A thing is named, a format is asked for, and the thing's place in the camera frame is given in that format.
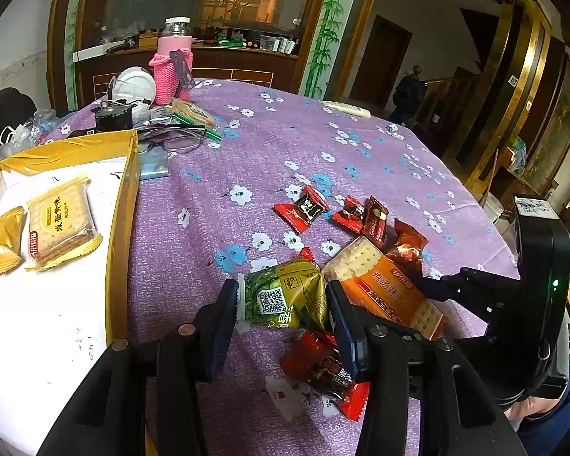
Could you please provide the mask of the person's right hand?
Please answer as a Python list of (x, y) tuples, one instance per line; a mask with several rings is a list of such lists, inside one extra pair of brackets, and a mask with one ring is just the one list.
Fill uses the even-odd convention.
[(514, 402), (506, 411), (508, 420), (521, 420), (527, 417), (536, 417), (550, 413), (559, 405), (559, 398), (543, 398), (528, 396), (522, 401)]

